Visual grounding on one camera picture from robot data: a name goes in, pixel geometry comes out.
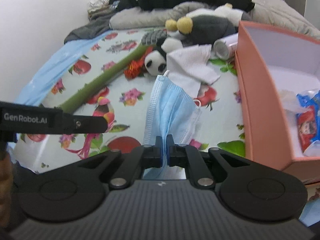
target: open box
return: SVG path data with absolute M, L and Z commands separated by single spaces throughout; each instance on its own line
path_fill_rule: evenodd
M 285 111 L 280 90 L 320 89 L 320 41 L 270 25 L 241 21 L 236 68 L 242 98 L 246 158 L 320 181 L 320 153 L 306 157 L 295 115 Z

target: stuffed toy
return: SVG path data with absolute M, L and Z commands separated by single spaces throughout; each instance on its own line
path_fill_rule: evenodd
M 153 51 L 149 53 L 144 65 L 151 76 L 163 75 L 167 70 L 167 53 L 182 49 L 182 42 L 175 38 L 159 39 Z
M 250 16 L 232 5 L 226 4 L 216 8 L 198 9 L 188 13 L 177 22 L 170 19 L 165 27 L 171 36 L 181 39 L 181 35 L 191 39 L 195 44 L 214 44 L 223 37 L 237 32 L 240 20 L 251 20 Z
M 143 35 L 141 39 L 142 45 L 154 45 L 159 39 L 165 40 L 168 37 L 167 31 L 164 29 L 153 30 Z
M 212 15 L 227 18 L 234 27 L 239 27 L 240 20 L 252 21 L 252 18 L 249 14 L 239 9 L 233 9 L 232 5 L 229 3 L 219 6 L 215 10 L 200 8 L 188 13 L 186 16 L 189 18 L 193 18 L 200 15 Z

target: surgical mask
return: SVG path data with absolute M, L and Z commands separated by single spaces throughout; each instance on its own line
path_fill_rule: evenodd
M 154 145 L 156 136 L 162 137 L 162 168 L 150 168 L 144 179 L 179 179 L 181 168 L 167 166 L 166 139 L 172 134 L 175 144 L 189 144 L 201 114 L 200 106 L 166 76 L 158 75 L 147 110 L 143 144 Z

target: clothes pile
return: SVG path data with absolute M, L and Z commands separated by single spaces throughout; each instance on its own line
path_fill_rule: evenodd
M 249 12 L 251 0 L 109 0 L 109 8 L 90 18 L 90 23 L 73 30 L 64 43 L 92 39 L 112 29 L 164 26 L 166 20 L 185 16 L 199 8 L 217 8 L 229 3 L 233 8 Z
M 232 9 L 243 11 L 241 20 L 280 26 L 320 39 L 320 30 L 283 0 L 109 0 L 108 6 L 104 4 L 102 10 L 90 13 L 90 23 L 73 30 L 64 43 L 78 39 L 93 39 L 109 29 L 165 26 L 169 19 L 178 21 L 197 9 L 212 11 L 225 4 L 230 4 Z

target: white cloth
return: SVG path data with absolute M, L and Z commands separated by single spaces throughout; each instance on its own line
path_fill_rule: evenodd
M 167 54 L 168 78 L 191 97 L 196 98 L 201 82 L 213 84 L 220 76 L 207 65 L 211 45 L 195 45 Z

